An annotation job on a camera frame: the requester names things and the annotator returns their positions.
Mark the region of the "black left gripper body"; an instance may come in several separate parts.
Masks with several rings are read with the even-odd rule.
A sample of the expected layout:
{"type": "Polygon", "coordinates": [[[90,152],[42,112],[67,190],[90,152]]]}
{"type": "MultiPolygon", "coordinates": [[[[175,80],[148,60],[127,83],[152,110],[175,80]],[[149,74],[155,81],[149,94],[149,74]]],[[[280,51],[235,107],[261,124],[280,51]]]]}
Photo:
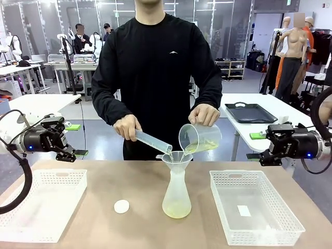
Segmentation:
{"type": "Polygon", "coordinates": [[[22,135],[22,152],[64,152],[68,143],[63,127],[30,128],[22,135]]]}

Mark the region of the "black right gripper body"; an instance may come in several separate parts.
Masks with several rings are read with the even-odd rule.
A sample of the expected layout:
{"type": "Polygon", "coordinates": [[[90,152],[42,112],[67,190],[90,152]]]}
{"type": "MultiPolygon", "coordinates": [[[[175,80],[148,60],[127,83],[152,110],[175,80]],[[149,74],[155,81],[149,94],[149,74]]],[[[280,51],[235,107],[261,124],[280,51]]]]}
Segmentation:
{"type": "Polygon", "coordinates": [[[320,136],[316,131],[268,133],[270,155],[277,158],[313,159],[319,154],[320,136]]]}

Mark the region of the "person's right hand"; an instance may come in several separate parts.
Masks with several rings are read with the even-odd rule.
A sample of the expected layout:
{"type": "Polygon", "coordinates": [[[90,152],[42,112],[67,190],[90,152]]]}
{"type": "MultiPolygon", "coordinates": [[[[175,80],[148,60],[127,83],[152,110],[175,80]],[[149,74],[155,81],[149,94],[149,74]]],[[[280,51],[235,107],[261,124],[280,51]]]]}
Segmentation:
{"type": "Polygon", "coordinates": [[[133,114],[125,115],[113,125],[114,130],[127,141],[136,141],[136,130],[142,131],[141,125],[133,114]]]}

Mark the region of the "person's left hand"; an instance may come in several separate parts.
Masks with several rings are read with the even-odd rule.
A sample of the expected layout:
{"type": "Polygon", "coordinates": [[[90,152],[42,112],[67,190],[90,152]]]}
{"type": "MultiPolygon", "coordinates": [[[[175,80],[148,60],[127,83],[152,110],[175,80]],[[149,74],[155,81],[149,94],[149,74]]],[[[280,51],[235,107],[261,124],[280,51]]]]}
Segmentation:
{"type": "Polygon", "coordinates": [[[190,112],[188,120],[192,125],[211,127],[219,117],[218,109],[209,104],[199,104],[190,112]]]}

